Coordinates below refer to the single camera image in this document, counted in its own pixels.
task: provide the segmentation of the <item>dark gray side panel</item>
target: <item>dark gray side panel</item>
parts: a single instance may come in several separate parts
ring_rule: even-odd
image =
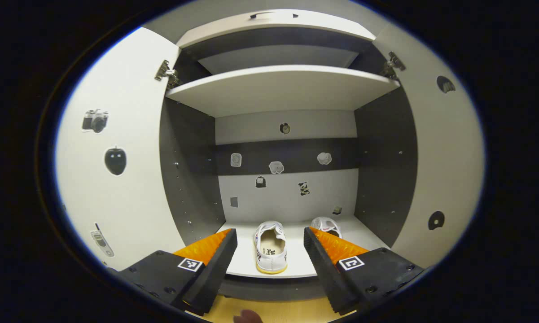
[[[216,233],[226,219],[215,167],[214,117],[163,100],[160,164],[167,203],[183,242]]]
[[[405,223],[417,179],[417,137],[402,87],[355,110],[359,185],[355,216],[389,247]]]

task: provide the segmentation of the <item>white shelf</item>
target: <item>white shelf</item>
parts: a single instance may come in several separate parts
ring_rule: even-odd
[[[380,247],[389,248],[371,230],[353,215],[335,218],[343,234],[343,239],[357,244],[367,250]],[[237,249],[232,262],[226,271],[231,275],[247,276],[255,278],[302,278],[316,276],[315,269],[305,247],[303,246],[303,229],[310,225],[310,221],[302,223],[282,223],[285,237],[287,238],[287,262],[288,267],[279,274],[264,274],[255,267],[255,246],[253,234],[259,223],[228,223],[226,222],[219,231],[235,228],[237,232]]]
[[[252,19],[250,16],[253,14],[257,14],[257,18]],[[314,28],[353,35],[368,41],[375,40],[375,35],[363,26],[341,17],[308,10],[272,9],[237,14],[195,27],[186,31],[176,45],[185,48],[220,35],[271,27]]]
[[[399,86],[396,80],[347,68],[274,65],[208,76],[165,96],[219,118],[284,110],[353,111]]]

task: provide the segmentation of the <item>cabinet door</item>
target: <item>cabinet door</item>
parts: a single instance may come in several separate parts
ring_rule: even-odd
[[[84,74],[60,120],[55,167],[61,201],[85,245],[116,270],[157,249],[173,252],[184,246],[160,168],[160,116],[167,79],[154,79],[163,60],[172,67],[179,51],[153,31],[135,30]],[[95,126],[88,117],[106,116],[101,131],[90,129]],[[116,147],[123,153],[106,156]],[[107,167],[105,160],[111,155],[122,161],[125,156],[121,174]],[[94,241],[95,223],[113,256]]]
[[[395,70],[417,135],[415,192],[392,250],[429,266],[446,256],[476,210],[485,167],[481,126],[460,80],[419,40],[388,25],[373,45],[386,59],[394,52],[405,64],[406,70]],[[430,230],[429,218],[436,211],[444,214],[444,225]]]

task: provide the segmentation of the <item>sneaker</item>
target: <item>sneaker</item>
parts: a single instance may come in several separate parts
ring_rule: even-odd
[[[319,229],[323,232],[331,233],[334,236],[340,237],[341,236],[341,229],[339,229],[339,225],[335,221],[333,221],[332,218],[328,217],[316,217],[311,221],[311,227],[314,227],[315,229]]]
[[[257,249],[257,270],[265,274],[278,274],[287,269],[283,225],[277,221],[265,221],[257,227],[253,243]]]

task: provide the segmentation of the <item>white sticker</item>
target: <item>white sticker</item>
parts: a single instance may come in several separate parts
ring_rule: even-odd
[[[333,158],[331,157],[330,153],[320,153],[319,155],[317,155],[317,160],[321,165],[327,165],[331,163],[331,160],[333,160]]]
[[[285,168],[280,161],[272,161],[269,163],[269,170],[271,171],[271,174],[281,174]]]
[[[203,262],[199,262],[197,260],[184,258],[181,260],[180,264],[177,265],[179,268],[183,268],[185,270],[189,271],[197,271],[199,267],[203,264]]]
[[[232,153],[232,159],[230,160],[232,167],[241,167],[241,154]]]
[[[361,259],[357,258],[357,256],[341,259],[339,260],[339,263],[345,270],[352,270],[353,268],[357,268],[358,266],[364,265]]]

